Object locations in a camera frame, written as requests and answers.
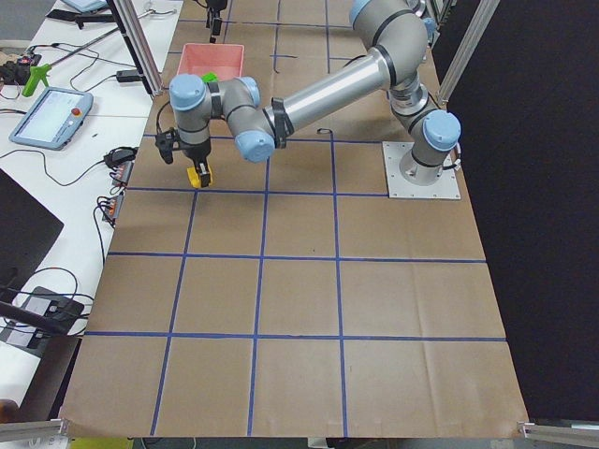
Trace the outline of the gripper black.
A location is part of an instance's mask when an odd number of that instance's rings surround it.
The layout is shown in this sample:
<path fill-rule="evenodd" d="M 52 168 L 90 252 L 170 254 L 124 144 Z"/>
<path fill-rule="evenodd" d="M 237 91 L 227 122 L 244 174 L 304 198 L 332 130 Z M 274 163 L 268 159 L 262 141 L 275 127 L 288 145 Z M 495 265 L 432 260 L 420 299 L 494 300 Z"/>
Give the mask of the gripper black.
<path fill-rule="evenodd" d="M 212 150 L 211 140 L 208 138 L 198 144 L 190 144 L 182 141 L 180 150 L 192 161 L 197 170 L 198 183 L 200 187 L 210 186 L 210 166 L 208 156 Z"/>
<path fill-rule="evenodd" d="M 208 29 L 211 32 L 211 36 L 220 36 L 222 29 L 222 17 L 221 10 L 215 8 L 208 8 Z"/>

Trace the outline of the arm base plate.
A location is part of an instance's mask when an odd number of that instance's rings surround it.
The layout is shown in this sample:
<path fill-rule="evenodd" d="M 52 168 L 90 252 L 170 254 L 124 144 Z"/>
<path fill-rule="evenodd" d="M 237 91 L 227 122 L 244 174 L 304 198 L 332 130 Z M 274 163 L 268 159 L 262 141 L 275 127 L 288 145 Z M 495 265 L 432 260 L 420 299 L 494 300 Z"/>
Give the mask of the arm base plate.
<path fill-rule="evenodd" d="M 461 200 L 455 169 L 424 167 L 413 157 L 413 142 L 384 141 L 388 197 L 408 200 Z"/>

